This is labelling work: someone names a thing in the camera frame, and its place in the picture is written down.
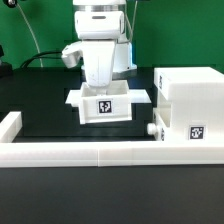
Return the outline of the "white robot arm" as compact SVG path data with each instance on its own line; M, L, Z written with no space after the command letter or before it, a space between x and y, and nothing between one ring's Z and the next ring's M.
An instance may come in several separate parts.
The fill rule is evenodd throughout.
M107 88L113 74L135 70L126 0L73 0L73 6L88 85Z

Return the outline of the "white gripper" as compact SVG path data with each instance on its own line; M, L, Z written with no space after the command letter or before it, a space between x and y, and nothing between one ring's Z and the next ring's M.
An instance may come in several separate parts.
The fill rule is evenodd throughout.
M82 42L88 85L106 88L112 81L115 47L124 31L124 13L77 11L75 29Z

